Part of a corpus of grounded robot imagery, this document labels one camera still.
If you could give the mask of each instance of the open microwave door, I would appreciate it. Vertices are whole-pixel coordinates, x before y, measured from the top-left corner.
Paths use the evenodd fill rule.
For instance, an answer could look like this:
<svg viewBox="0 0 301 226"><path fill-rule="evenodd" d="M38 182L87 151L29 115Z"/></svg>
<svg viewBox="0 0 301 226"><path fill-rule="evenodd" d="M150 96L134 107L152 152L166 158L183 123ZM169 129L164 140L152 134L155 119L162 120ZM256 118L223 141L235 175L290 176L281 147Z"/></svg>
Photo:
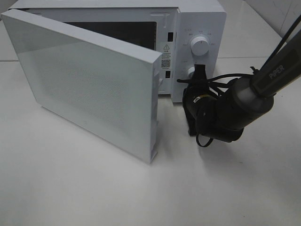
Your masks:
<svg viewBox="0 0 301 226"><path fill-rule="evenodd" d="M16 9L2 19L39 104L152 160L161 53Z"/></svg>

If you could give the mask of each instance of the microwave oven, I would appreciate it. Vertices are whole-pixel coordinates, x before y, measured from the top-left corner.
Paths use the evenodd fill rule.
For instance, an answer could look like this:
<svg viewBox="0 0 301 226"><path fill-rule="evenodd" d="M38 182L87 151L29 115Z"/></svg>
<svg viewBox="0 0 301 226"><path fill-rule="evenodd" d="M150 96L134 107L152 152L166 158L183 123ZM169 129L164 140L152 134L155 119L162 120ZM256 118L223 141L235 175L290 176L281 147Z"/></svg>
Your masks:
<svg viewBox="0 0 301 226"><path fill-rule="evenodd" d="M134 156L154 157L158 94L212 77L217 0L19 0L2 19L36 101Z"/></svg>

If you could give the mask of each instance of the white table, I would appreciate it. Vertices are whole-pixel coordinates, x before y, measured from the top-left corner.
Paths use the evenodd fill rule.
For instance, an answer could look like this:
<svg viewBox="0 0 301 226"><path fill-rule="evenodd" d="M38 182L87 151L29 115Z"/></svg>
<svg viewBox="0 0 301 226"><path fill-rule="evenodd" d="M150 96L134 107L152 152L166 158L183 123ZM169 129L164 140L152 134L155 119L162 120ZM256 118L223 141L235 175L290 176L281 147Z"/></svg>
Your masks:
<svg viewBox="0 0 301 226"><path fill-rule="evenodd" d="M265 60L220 58L214 73ZM300 85L240 140L207 149L188 136L181 105L160 97L147 165L40 107L20 64L0 62L0 225L299 226Z"/></svg>

